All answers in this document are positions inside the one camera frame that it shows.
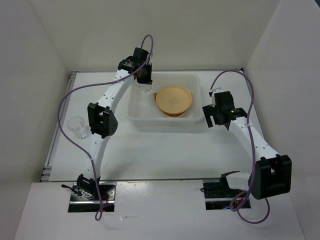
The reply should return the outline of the translucent white plastic bin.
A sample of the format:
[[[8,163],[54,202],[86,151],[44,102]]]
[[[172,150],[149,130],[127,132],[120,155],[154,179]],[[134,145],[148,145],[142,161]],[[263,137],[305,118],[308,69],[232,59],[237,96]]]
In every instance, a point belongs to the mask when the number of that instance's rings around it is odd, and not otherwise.
[[[191,127],[204,118],[200,78],[192,73],[156,72],[152,84],[134,82],[126,118],[140,127]]]

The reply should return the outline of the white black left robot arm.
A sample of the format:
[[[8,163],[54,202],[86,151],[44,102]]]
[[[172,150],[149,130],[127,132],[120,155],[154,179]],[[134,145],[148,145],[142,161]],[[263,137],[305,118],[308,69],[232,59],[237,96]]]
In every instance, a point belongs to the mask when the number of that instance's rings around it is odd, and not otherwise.
[[[88,200],[94,200],[100,193],[99,180],[101,164],[106,145],[118,128],[115,116],[117,105],[126,90],[135,81],[142,85],[151,85],[152,65],[150,53],[142,48],[135,48],[133,55],[123,59],[117,68],[114,82],[104,95],[95,103],[87,106],[88,123],[91,132],[89,164],[78,176],[78,191]]]

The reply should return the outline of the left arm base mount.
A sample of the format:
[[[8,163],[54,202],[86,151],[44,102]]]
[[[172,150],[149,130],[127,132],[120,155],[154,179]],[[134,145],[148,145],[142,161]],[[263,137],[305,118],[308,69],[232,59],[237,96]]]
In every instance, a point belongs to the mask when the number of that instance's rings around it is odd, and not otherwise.
[[[61,185],[64,189],[70,190],[70,199],[68,205],[69,213],[90,213],[96,212],[100,208],[99,197],[89,196],[86,193],[81,193],[77,188],[76,183],[72,186],[65,184]],[[111,213],[115,211],[115,198],[116,198],[116,183],[101,182],[99,185],[102,200],[102,211],[104,213]]]

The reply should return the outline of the clear glass cup front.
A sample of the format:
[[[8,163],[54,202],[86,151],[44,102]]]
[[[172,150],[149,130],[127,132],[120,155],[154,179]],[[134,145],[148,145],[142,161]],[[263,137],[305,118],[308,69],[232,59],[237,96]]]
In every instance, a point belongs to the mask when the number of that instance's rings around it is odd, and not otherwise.
[[[80,139],[83,139],[88,135],[88,126],[85,124],[85,120],[80,116],[72,117],[68,121],[67,127]]]

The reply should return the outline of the clear glass cup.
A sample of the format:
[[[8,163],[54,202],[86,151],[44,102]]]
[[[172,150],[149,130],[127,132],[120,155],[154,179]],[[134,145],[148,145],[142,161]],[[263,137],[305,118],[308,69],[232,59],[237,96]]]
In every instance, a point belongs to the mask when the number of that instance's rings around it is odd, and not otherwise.
[[[134,86],[136,89],[138,89],[142,93],[145,93],[145,94],[152,93],[152,84],[138,83],[137,81],[134,81]]]
[[[80,139],[83,139],[88,135],[88,126],[85,124],[85,120],[80,116],[72,117],[68,121],[67,127]]]

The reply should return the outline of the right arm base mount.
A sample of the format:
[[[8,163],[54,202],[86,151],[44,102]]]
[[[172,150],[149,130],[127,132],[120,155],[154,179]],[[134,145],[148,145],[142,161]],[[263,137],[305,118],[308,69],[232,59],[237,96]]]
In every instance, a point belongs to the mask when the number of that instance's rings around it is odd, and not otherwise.
[[[204,194],[205,209],[229,210],[232,199],[242,190],[224,189],[220,178],[207,179],[203,181],[200,191]]]

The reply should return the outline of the woven bamboo triangular tray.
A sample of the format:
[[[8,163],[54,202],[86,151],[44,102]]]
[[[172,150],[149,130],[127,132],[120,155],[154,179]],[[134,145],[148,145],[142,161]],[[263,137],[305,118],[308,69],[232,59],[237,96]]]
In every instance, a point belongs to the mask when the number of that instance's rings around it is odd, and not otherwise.
[[[157,101],[156,101],[157,94],[158,94],[157,92],[155,92],[155,93],[152,94],[153,100],[154,100],[157,108],[158,108],[164,115],[166,115],[167,117],[170,117],[170,118],[179,118],[179,117],[183,116],[186,112],[189,111],[189,109],[190,109],[190,107],[191,107],[191,105],[192,105],[192,102],[193,102],[193,94],[190,93],[190,95],[191,95],[190,105],[188,106],[188,108],[187,108],[185,111],[182,111],[182,112],[179,112],[179,113],[168,113],[168,112],[163,111],[163,110],[158,106]]]

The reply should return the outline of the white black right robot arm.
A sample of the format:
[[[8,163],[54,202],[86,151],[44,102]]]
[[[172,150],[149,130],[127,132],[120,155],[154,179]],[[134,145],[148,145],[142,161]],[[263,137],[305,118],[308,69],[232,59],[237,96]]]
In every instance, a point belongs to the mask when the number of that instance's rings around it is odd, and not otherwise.
[[[208,127],[225,126],[241,143],[251,157],[251,173],[230,171],[221,174],[219,191],[231,196],[236,190],[246,191],[261,200],[286,194],[291,190],[292,160],[274,150],[256,130],[243,108],[235,107],[229,91],[210,91],[212,103],[204,106],[203,113]]]

